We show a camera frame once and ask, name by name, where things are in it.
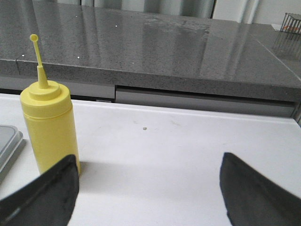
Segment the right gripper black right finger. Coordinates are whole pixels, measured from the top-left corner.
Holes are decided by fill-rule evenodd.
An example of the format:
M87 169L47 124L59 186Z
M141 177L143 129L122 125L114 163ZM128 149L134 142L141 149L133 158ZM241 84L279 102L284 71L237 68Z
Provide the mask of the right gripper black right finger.
M301 200L232 153L224 153L220 189L233 226L299 226Z

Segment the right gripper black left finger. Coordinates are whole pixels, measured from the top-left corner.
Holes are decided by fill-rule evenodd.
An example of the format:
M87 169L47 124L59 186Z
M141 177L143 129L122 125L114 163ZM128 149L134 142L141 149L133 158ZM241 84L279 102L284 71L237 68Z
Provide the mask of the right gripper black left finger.
M79 193L73 154L0 201L2 226L66 226Z

